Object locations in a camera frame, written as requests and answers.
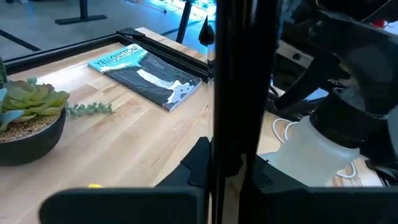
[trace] book cover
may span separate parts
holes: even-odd
[[[167,111],[201,84],[200,78],[173,67],[137,44],[92,60],[88,65]]]

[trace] white bottle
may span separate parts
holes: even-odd
[[[289,140],[269,163],[310,187],[323,187],[359,156],[359,146],[385,123],[367,113],[359,91],[334,90],[320,106],[292,127]]]
[[[306,116],[292,127],[291,137],[269,163],[307,186],[324,187],[358,156],[359,148],[350,149],[327,139]]]

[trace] succulent plant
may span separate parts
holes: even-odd
[[[111,114],[112,104],[93,103],[90,105],[74,104],[73,106],[67,106],[67,112],[75,116],[81,116],[83,114],[93,115],[95,113]]]
[[[24,122],[37,115],[48,116],[64,109],[69,93],[57,92],[49,84],[38,85],[36,78],[30,78],[27,82],[7,82],[7,94],[4,98],[3,111],[22,110],[24,114],[13,122]]]
[[[4,132],[7,129],[7,125],[15,119],[21,117],[24,114],[23,110],[9,110],[3,112],[2,103],[7,95],[7,89],[0,89],[0,132]]]

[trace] wooden table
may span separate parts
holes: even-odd
[[[145,28],[138,31],[199,60],[206,55]],[[168,113],[110,78],[87,67],[87,61],[123,47],[111,44],[11,76],[38,77],[57,90],[71,93],[71,103],[112,103],[115,113],[69,118],[60,142],[31,164],[0,167],[0,223],[38,223],[40,203],[56,191],[87,187],[151,187],[168,175],[200,136],[208,135],[210,95],[203,84]],[[280,142],[272,132],[276,117],[267,113],[258,153],[276,151]],[[281,123],[280,131],[285,124]],[[334,178],[335,186],[378,185],[378,176],[355,160],[358,176]]]

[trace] black frame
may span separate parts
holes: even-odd
[[[208,70],[205,62],[148,38],[144,34],[132,28],[126,28],[117,31],[115,34],[105,35],[56,49],[40,50],[32,54],[5,60],[4,64],[6,66],[7,74],[12,75],[17,72],[22,72],[47,63],[82,54],[113,43],[120,43],[123,45],[139,44],[152,54],[165,60],[167,63],[185,70],[186,72],[201,78],[204,82],[207,82]]]

